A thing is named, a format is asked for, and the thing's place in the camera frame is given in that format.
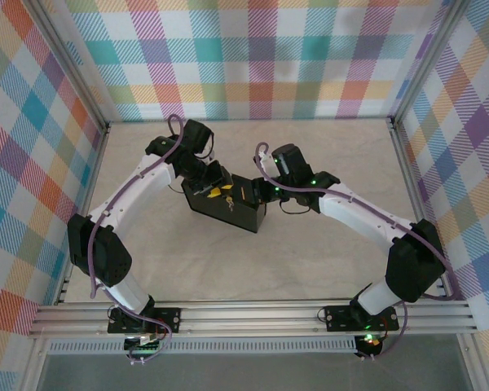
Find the starry night print tin box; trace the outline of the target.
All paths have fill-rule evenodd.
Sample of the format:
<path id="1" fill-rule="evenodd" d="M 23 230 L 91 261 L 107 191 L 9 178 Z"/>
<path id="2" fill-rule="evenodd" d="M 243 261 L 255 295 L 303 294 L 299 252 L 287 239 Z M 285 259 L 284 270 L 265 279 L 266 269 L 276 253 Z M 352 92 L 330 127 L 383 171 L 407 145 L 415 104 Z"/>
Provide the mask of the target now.
<path id="1" fill-rule="evenodd" d="M 231 194 L 221 194 L 217 198 L 205 199 L 205 198 L 197 198 L 192 197 L 191 188 L 192 182 L 189 182 L 187 179 L 184 179 L 181 183 L 181 188 L 185 194 L 189 207 L 192 211 L 205 215 L 207 217 L 214 218 L 219 220 L 220 222 L 225 222 L 232 226 L 239 227 L 246 231 L 250 231 L 253 233 L 257 233 L 259 227 L 262 225 L 262 221 L 267 214 L 267 205 L 260 203 L 253 193 L 253 190 L 250 191 L 253 194 L 253 198 L 255 200 L 255 204 L 235 204 L 233 211 L 230 212 L 226 197 Z"/>

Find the aluminium table side rail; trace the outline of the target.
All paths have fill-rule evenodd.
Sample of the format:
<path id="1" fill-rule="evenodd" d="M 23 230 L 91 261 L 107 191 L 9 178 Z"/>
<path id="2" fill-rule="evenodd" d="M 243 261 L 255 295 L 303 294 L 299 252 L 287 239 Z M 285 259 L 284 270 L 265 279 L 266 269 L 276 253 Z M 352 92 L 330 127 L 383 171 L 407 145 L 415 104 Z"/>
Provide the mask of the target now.
<path id="1" fill-rule="evenodd" d="M 399 166 L 404 177 L 404 182 L 411 201 L 414 215 L 417 220 L 426 219 L 427 213 L 425 210 L 425 205 L 421 198 L 419 187 L 416 183 L 416 178 L 412 170 L 411 161 L 408 158 L 405 147 L 403 145 L 400 125 L 392 116 L 387 117 L 385 120 L 390 133 L 391 141 L 397 155 Z M 441 255 L 440 261 L 445 267 L 445 272 L 440 277 L 443 283 L 444 294 L 436 298 L 436 301 L 460 300 L 460 286 L 456 281 L 456 276 L 454 274 L 454 270 L 452 269 L 452 265 L 446 258 L 443 252 L 443 248 L 440 248 L 439 252 Z"/>
<path id="2" fill-rule="evenodd" d="M 92 196 L 95 191 L 95 186 L 97 183 L 97 178 L 99 175 L 99 170 L 102 164 L 102 160 L 104 158 L 105 149 L 108 143 L 108 137 L 110 134 L 110 130 L 112 128 L 112 122 L 107 121 L 105 123 L 103 132 L 99 137 L 99 145 L 96 153 L 94 154 L 94 160 L 92 162 L 92 168 L 90 171 L 90 175 L 86 181 L 85 193 L 82 197 L 81 203 L 78 205 L 78 212 L 80 214 L 86 213 L 90 209 L 90 203 L 92 200 Z M 73 264 L 71 262 L 68 237 L 64 238 L 64 261 L 61 266 L 61 270 L 59 273 L 59 278 L 55 285 L 55 292 L 51 300 L 51 305 L 59 305 L 64 303 L 64 296 L 67 292 L 67 286 L 71 278 Z"/>

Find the aluminium mounting rail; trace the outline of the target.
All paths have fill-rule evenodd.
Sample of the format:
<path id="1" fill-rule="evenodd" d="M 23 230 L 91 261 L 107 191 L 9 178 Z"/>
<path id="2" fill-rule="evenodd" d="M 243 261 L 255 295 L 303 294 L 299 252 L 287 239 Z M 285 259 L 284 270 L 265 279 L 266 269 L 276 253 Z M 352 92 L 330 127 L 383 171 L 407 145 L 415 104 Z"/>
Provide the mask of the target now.
<path id="1" fill-rule="evenodd" d="M 179 310 L 178 335 L 184 337 L 326 336 L 327 301 L 167 301 Z M 42 336 L 106 336 L 107 302 L 70 302 L 41 307 L 31 326 Z M 464 301 L 419 300 L 380 315 L 363 332 L 408 334 L 472 334 L 477 331 Z"/>

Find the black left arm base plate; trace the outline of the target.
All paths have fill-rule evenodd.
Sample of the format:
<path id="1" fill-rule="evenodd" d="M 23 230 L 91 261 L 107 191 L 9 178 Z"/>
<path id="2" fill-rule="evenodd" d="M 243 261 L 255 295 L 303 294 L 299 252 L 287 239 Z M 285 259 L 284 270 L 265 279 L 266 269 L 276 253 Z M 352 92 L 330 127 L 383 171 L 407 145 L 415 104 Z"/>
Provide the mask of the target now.
<path id="1" fill-rule="evenodd" d="M 153 307 L 146 309 L 142 316 L 165 323 L 173 333 L 178 333 L 181 320 L 181 310 L 179 308 Z M 107 331 L 110 334 L 162 334 L 165 332 L 165 328 L 153 322 L 128 315 L 119 308 L 111 308 L 108 311 Z"/>

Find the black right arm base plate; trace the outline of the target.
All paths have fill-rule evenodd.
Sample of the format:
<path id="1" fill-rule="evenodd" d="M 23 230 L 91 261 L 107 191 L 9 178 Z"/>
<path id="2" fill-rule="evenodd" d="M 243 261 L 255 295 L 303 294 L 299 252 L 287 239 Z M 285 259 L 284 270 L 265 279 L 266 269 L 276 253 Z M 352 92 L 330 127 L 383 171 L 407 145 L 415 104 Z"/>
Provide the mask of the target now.
<path id="1" fill-rule="evenodd" d="M 329 305 L 324 307 L 328 332 L 398 331 L 399 321 L 394 307 L 371 315 L 362 307 Z"/>

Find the aluminium frame post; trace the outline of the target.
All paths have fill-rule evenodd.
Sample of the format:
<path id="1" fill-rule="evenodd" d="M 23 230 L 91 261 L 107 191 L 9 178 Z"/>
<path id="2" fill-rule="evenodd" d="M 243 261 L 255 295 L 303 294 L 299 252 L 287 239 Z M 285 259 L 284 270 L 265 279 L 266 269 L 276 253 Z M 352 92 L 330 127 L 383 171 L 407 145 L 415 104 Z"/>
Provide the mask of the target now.
<path id="1" fill-rule="evenodd" d="M 49 46 L 54 51 L 56 59 L 61 64 L 62 69 L 76 89 L 77 94 L 84 102 L 86 109 L 92 115 L 95 124 L 106 134 L 109 129 L 109 123 L 96 103 L 92 92 L 86 84 L 85 78 L 81 75 L 76 61 L 73 59 L 67 45 L 55 27 L 49 12 L 42 4 L 42 0 L 24 0 L 24 4 L 25 6 L 30 6 L 33 16 L 37 17 L 37 25 L 49 42 Z"/>
<path id="2" fill-rule="evenodd" d="M 469 3 L 470 0 L 450 0 L 443 18 L 438 24 L 437 31 L 423 50 L 424 55 L 417 65 L 416 71 L 407 85 L 407 89 L 403 92 L 403 96 L 394 111 L 394 115 L 390 117 L 393 127 L 396 127 L 412 108 L 421 88 L 438 62 L 450 36 L 464 15 Z"/>

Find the aluminium frame leg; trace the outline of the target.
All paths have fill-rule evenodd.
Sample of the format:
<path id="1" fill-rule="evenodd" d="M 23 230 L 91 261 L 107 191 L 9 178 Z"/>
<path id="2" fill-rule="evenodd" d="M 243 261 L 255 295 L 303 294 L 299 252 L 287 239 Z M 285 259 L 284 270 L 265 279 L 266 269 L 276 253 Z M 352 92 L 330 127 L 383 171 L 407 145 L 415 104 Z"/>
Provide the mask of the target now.
<path id="1" fill-rule="evenodd" d="M 33 347 L 29 354 L 27 366 L 20 383 L 20 391 L 36 391 L 42 376 L 42 369 L 50 348 L 49 337 L 38 337 L 34 339 Z"/>
<path id="2" fill-rule="evenodd" d="M 465 369 L 474 391 L 489 391 L 487 378 L 473 334 L 456 335 Z"/>

